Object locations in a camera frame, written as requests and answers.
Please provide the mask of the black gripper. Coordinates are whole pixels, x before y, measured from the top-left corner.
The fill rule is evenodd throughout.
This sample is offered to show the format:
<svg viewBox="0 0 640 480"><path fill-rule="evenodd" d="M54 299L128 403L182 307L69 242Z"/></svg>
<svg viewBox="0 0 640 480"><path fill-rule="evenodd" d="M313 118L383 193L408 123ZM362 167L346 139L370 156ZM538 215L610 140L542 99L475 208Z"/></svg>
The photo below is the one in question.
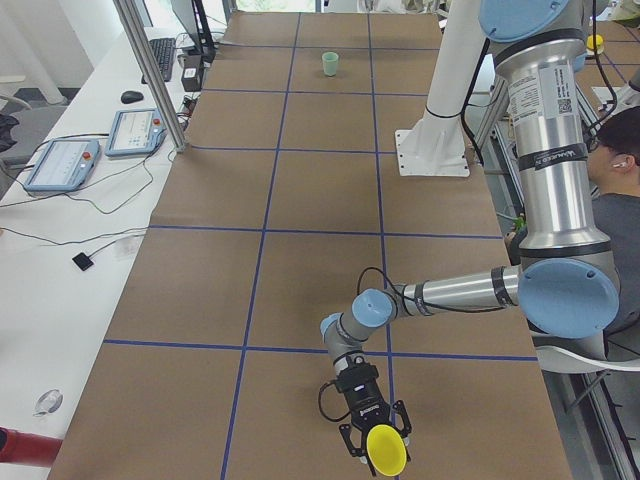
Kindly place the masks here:
<svg viewBox="0 0 640 480"><path fill-rule="evenodd" d="M390 425L392 409L401 419L401 426L396 427L396 430L403 441L407 460L410 461L409 445L413 430L404 401L397 400L390 408L377 384L378 377L375 365L356 364L342 370L336 379L336 388L345 397L352 424L340 424L339 433L349 454L366 465L372 475L376 475L376 469L366 445L369 432L377 425ZM360 434L358 445L352 440L354 431Z"/></svg>

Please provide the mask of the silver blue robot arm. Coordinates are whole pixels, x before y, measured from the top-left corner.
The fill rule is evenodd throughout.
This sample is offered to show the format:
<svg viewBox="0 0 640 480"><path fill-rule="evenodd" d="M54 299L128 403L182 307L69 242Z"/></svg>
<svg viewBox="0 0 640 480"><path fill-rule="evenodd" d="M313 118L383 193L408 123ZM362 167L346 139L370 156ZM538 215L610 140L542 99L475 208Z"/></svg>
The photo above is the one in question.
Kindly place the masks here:
<svg viewBox="0 0 640 480"><path fill-rule="evenodd" d="M528 233L521 262L417 284L360 290L344 312L320 326L333 361L334 385L348 407L338 419L349 453L373 474L393 477L409 460L409 421L402 402L387 402L377 368L365 357L370 335L403 317L484 313L510 306L544 333L581 339L602 332L619 308L619 280L609 237L595 225L588 149L574 71L586 55L588 1L455 1L422 118L395 134L404 176L464 176L466 104L491 55L502 80L495 104L509 110L516 140Z"/></svg>

